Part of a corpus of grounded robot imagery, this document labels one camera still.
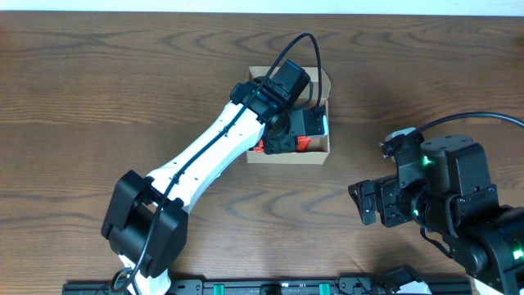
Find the red utility knife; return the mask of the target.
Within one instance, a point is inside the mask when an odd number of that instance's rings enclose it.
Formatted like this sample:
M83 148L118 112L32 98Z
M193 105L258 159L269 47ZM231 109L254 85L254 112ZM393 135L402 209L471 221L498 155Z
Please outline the red utility knife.
M296 146L291 152L317 152L321 150L321 143L319 138L308 138L306 136L298 136L296 138ZM261 139L250 151L257 153L264 153L264 140Z

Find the brown cardboard box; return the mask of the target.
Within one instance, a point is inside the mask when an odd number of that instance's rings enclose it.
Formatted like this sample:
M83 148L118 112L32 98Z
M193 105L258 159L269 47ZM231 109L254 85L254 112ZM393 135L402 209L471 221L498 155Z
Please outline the brown cardboard box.
M305 67L306 73L310 76L313 81L314 97L313 101L309 104L313 106L316 101L317 88L318 88L318 72L316 67ZM253 79L257 76L264 76L269 70L269 66L248 66L247 78ZM326 104L326 117L328 118L328 102L327 99L330 95L331 80L324 69L321 70L322 76L322 97L320 105ZM299 96L297 102L306 102L309 97L309 86L305 88L302 94ZM322 165L329 156L330 153L330 138L329 131L326 136L322 138L312 138L309 140L307 149L304 152L289 152L280 154L265 154L262 149L261 152L255 150L248 150L246 152L247 163L249 164L307 164L307 165Z

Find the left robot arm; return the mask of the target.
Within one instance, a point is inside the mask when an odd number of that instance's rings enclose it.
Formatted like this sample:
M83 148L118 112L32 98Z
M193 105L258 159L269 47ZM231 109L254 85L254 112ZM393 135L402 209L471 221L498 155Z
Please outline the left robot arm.
M331 83L321 66L291 60L237 84L217 120L171 161L116 183L101 235L124 267L110 282L116 294L166 294L169 268L187 241L200 196L244 152L267 157L307 152L328 137Z

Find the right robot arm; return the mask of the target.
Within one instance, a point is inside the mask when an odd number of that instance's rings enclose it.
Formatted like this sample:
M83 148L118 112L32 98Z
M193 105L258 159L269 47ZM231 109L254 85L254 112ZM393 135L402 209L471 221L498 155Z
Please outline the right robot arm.
M523 209L501 205L484 148L467 135L395 138L396 173L348 191L363 224L413 221L436 247L502 294L523 292Z

